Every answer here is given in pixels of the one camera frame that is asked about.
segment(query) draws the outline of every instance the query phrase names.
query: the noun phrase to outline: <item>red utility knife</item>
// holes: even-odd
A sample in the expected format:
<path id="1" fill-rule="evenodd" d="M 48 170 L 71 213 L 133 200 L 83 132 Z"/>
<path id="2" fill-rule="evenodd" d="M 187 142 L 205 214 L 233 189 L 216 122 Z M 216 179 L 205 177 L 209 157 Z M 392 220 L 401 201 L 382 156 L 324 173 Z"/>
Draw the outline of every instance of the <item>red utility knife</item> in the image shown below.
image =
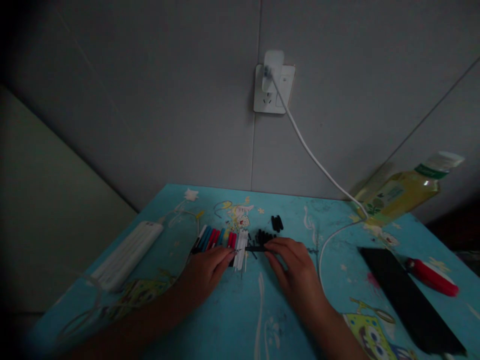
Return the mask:
<path id="1" fill-rule="evenodd" d="M 408 272 L 412 273 L 422 283 L 439 293 L 451 297 L 455 297 L 459 293 L 459 287 L 455 285 L 453 280 L 433 265 L 410 257 L 404 264 Z"/>

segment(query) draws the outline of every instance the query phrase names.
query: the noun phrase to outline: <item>spongebob cartoon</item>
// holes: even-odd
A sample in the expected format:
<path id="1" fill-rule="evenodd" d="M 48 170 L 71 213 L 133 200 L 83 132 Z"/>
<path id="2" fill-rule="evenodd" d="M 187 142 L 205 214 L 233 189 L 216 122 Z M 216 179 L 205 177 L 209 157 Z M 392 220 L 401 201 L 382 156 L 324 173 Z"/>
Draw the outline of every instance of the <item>spongebob cartoon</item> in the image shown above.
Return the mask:
<path id="1" fill-rule="evenodd" d="M 353 298 L 350 300 L 358 304 L 358 309 L 356 313 L 344 313 L 343 319 L 371 360 L 417 360 L 413 350 L 391 344 L 384 335 L 381 323 L 385 326 L 395 326 L 395 319 L 390 314 L 363 301 Z M 364 309 L 372 310 L 381 321 L 376 316 L 363 315 Z"/>
<path id="2" fill-rule="evenodd" d="M 123 318 L 133 308 L 141 307 L 161 295 L 176 279 L 175 276 L 162 269 L 159 269 L 159 276 L 162 277 L 161 280 L 136 279 L 128 282 L 122 297 L 106 310 L 108 317 L 111 320 Z"/>
<path id="3" fill-rule="evenodd" d="M 397 360 L 375 316 L 343 314 L 350 330 L 372 360 Z"/>

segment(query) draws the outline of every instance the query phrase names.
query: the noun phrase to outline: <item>green tea bottle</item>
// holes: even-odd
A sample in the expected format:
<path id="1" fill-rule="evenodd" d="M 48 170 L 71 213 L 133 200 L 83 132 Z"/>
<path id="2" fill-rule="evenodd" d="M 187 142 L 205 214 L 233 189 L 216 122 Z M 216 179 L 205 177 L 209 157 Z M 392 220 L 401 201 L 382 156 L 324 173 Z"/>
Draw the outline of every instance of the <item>green tea bottle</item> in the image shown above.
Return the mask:
<path id="1" fill-rule="evenodd" d="M 464 160 L 460 155 L 439 151 L 413 171 L 392 175 L 363 202 L 370 215 L 366 223 L 382 227 L 434 197 L 440 192 L 439 180 Z"/>

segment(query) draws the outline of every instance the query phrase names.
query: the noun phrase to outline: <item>bottle cap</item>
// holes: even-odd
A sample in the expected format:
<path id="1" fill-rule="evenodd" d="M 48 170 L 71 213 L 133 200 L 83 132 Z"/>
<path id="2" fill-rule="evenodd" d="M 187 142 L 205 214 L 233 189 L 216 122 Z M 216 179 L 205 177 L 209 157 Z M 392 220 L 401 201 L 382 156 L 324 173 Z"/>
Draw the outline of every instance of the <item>bottle cap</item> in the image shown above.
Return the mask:
<path id="1" fill-rule="evenodd" d="M 456 168 L 463 163 L 465 158 L 463 156 L 454 154 L 448 151 L 439 151 L 428 158 L 423 163 L 426 167 L 441 172 L 448 172 L 451 168 Z"/>

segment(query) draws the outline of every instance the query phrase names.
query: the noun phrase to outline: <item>black case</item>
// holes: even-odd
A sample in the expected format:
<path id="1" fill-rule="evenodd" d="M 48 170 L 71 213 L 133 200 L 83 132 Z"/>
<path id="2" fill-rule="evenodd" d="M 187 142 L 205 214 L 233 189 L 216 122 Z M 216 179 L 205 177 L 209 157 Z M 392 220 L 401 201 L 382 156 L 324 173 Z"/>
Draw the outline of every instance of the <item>black case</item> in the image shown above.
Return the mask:
<path id="1" fill-rule="evenodd" d="M 467 355 L 464 346 L 389 250 L 366 247 L 358 250 L 419 349 L 428 354 Z"/>

